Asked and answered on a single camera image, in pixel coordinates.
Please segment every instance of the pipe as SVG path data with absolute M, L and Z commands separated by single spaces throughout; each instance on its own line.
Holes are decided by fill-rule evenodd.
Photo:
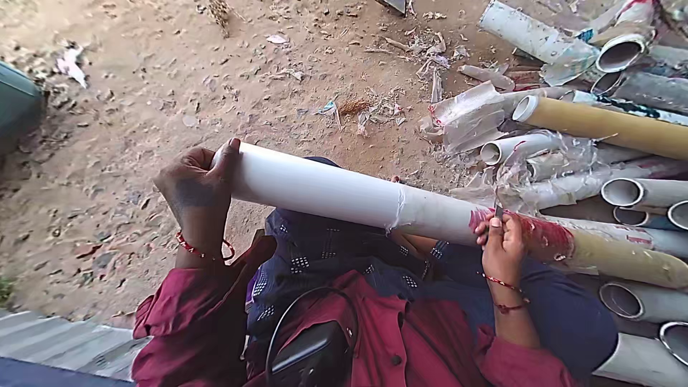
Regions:
M 526 134 L 509 138 L 501 138 L 486 143 L 480 149 L 480 158 L 487 165 L 503 163 L 512 154 L 531 155 L 544 150 L 558 148 L 559 144 L 554 136 L 546 134 Z
M 619 333 L 614 354 L 592 373 L 652 387 L 685 387 L 688 368 L 657 339 Z
M 603 72 L 617 72 L 640 59 L 655 35 L 651 26 L 653 15 L 653 0 L 629 0 L 614 26 L 590 39 L 591 44 L 604 45 L 597 57 L 597 68 Z
M 647 227 L 648 229 L 682 231 L 666 216 L 649 213 L 646 211 L 635 211 L 623 207 L 614 207 L 614 219 L 627 226 Z
M 534 209 L 573 205 L 578 200 L 599 195 L 605 182 L 614 178 L 665 178 L 688 171 L 688 163 L 663 157 L 649 157 L 628 163 L 617 163 L 591 172 L 553 178 L 517 187 L 517 202 Z
M 590 171 L 595 167 L 593 158 L 596 158 L 597 163 L 609 165 L 648 155 L 635 149 L 598 144 L 596 156 L 593 154 L 586 154 L 585 156 L 587 157 L 581 157 L 579 154 L 569 156 L 564 151 L 557 151 L 527 158 L 526 168 L 530 172 L 530 181 L 537 182 L 576 172 Z
M 238 200 L 469 246 L 475 246 L 473 230 L 493 212 L 251 144 L 242 143 L 239 153 L 233 182 L 233 198 Z M 688 286 L 688 264 L 671 255 L 547 220 L 517 218 L 531 255 L 542 262 L 585 273 L 597 268 L 599 273 L 671 288 Z
M 607 282 L 599 289 L 602 303 L 633 321 L 688 321 L 688 294 L 636 282 Z
M 688 198 L 688 182 L 642 178 L 615 178 L 602 186 L 602 198 L 620 207 L 670 207 Z
M 561 100 L 565 102 L 585 103 L 587 105 L 599 107 L 601 109 L 612 110 L 614 112 L 628 113 L 639 117 L 650 117 L 666 123 L 688 126 L 688 117 L 681 114 L 638 105 L 630 101 L 624 101 L 623 99 L 608 98 L 600 94 L 595 95 L 581 92 L 579 90 L 572 90 L 561 97 Z
M 585 231 L 605 240 L 631 242 L 647 250 L 660 251 L 679 258 L 688 258 L 688 238 L 682 231 L 644 229 L 642 227 L 554 216 L 545 216 L 544 218 L 569 230 Z
M 603 138 L 620 145 L 681 160 L 688 159 L 688 128 L 648 117 L 611 112 L 580 103 L 527 96 L 514 121 L 557 130 L 572 136 Z
M 593 67 L 599 49 L 572 38 L 519 10 L 492 0 L 482 17 L 481 29 L 547 63 L 543 78 L 560 86 Z
M 610 96 L 688 114 L 688 79 L 667 78 L 647 72 L 624 72 L 618 87 Z
M 495 87 L 503 89 L 507 92 L 514 91 L 514 87 L 516 86 L 514 81 L 512 81 L 508 76 L 480 67 L 462 65 L 459 66 L 459 72 L 482 82 L 491 81 Z
M 659 340 L 669 353 L 688 366 L 688 322 L 668 322 L 662 325 L 659 329 Z
M 677 227 L 688 230 L 688 200 L 678 202 L 669 207 L 667 217 Z

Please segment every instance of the right hand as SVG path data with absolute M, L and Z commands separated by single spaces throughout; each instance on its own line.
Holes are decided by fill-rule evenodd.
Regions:
M 483 246 L 482 268 L 485 275 L 519 286 L 521 262 L 526 254 L 521 222 L 507 213 L 503 220 L 494 216 L 487 216 L 475 229 L 479 235 L 477 243 Z

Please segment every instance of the dirt ground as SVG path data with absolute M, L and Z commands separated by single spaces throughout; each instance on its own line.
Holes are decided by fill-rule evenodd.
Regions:
M 236 0 L 225 39 L 210 12 L 199 12 L 205 0 L 0 0 L 0 55 L 57 50 L 69 39 L 87 46 L 89 76 L 86 90 L 69 82 L 75 102 L 51 108 L 2 166 L 0 273 L 17 279 L 14 307 L 103 322 L 135 310 L 177 246 L 151 178 L 194 145 L 217 149 L 238 136 L 446 193 L 463 171 L 417 135 L 430 99 L 429 78 L 416 76 L 422 62 L 365 47 L 377 47 L 377 35 L 406 43 L 434 32 L 450 58 L 466 45 L 470 58 L 442 71 L 444 96 L 455 95 L 471 86 L 457 66 L 510 58 L 510 47 L 476 27 L 487 3 L 415 1 L 418 16 L 404 19 L 372 0 Z M 430 11 L 447 18 L 424 19 Z M 289 43 L 267 42 L 278 33 Z M 305 73 L 301 82 L 274 76 L 288 65 Z M 340 130 L 312 114 L 335 96 L 390 92 L 406 121 L 368 123 L 369 138 L 356 134 L 355 116 L 342 116 Z M 270 210 L 234 201 L 226 235 L 238 251 Z

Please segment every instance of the red string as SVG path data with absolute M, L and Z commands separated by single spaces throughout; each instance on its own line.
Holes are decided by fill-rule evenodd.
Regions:
M 195 247 L 191 246 L 191 245 L 184 239 L 184 236 L 182 235 L 182 232 L 181 232 L 181 231 L 177 231 L 177 233 L 175 234 L 175 237 L 177 238 L 177 242 L 179 242 L 179 245 L 180 245 L 184 250 L 188 251 L 189 253 L 198 255 L 198 256 L 201 257 L 201 258 L 208 257 L 208 254 L 202 253 L 202 252 L 198 251 Z M 223 261 L 226 261 L 226 260 L 230 260 L 230 259 L 234 258 L 234 253 L 235 253 L 235 252 L 234 252 L 234 246 L 232 246 L 232 244 L 229 243 L 229 242 L 227 242 L 227 240 L 225 240 L 225 239 L 222 240 L 222 243 L 224 243 L 227 247 L 229 247 L 229 251 L 232 252 L 232 255 L 230 255 L 230 256 L 228 256 L 228 257 L 223 257 L 222 260 L 223 260 Z

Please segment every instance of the pipe scrap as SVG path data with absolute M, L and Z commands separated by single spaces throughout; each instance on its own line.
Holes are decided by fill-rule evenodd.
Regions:
M 612 212 L 614 219 L 621 224 L 627 226 L 647 227 L 648 229 L 668 230 L 668 231 L 683 231 L 677 227 L 665 215 L 658 215 L 647 211 L 636 211 L 633 209 L 614 207 Z
M 582 92 L 580 90 L 572 90 L 561 97 L 562 101 L 572 103 L 585 103 L 586 105 L 599 107 L 600 109 L 612 110 L 613 112 L 628 113 L 639 117 L 655 118 L 656 120 L 664 121 L 666 123 L 673 123 L 677 125 L 688 126 L 688 117 L 682 114 L 667 112 L 665 110 L 655 109 L 654 107 L 639 105 L 631 101 L 623 99 L 606 97 L 603 92 L 598 95 Z
M 688 322 L 683 321 L 685 320 L 662 325 L 659 329 L 659 340 L 669 353 L 688 366 Z
M 576 79 L 594 65 L 599 55 L 597 48 L 496 0 L 489 3 L 479 25 L 547 63 L 543 77 L 551 86 Z
M 688 380 L 688 368 L 662 342 L 625 333 L 619 333 L 614 354 L 592 374 L 652 387 L 685 387 Z
M 676 227 L 688 230 L 688 200 L 683 200 L 669 207 L 667 217 Z
M 590 172 L 553 178 L 504 190 L 507 208 L 527 212 L 557 205 L 573 205 L 578 200 L 599 195 L 605 182 L 613 178 L 662 178 L 688 171 L 688 163 L 663 157 L 649 157 L 617 163 Z
M 514 121 L 545 127 L 660 156 L 688 160 L 688 128 L 580 103 L 527 96 L 513 114 Z
M 688 294 L 680 291 L 615 281 L 602 285 L 599 297 L 610 311 L 628 320 L 688 321 Z
M 546 134 L 526 134 L 509 138 L 501 138 L 486 143 L 480 149 L 480 158 L 487 165 L 501 164 L 518 153 L 526 156 L 542 151 L 557 149 L 559 143 L 554 136 Z
M 688 114 L 688 79 L 667 78 L 647 72 L 613 72 L 598 79 L 592 93 Z
M 688 198 L 688 182 L 643 178 L 615 178 L 602 186 L 602 198 L 620 207 L 670 207 Z
M 473 230 L 493 212 L 251 144 L 242 143 L 239 153 L 233 193 L 238 200 L 469 246 L 475 246 Z M 599 273 L 671 288 L 688 286 L 688 264 L 674 256 L 547 220 L 517 217 L 532 255 L 542 262 L 585 273 L 596 268 Z

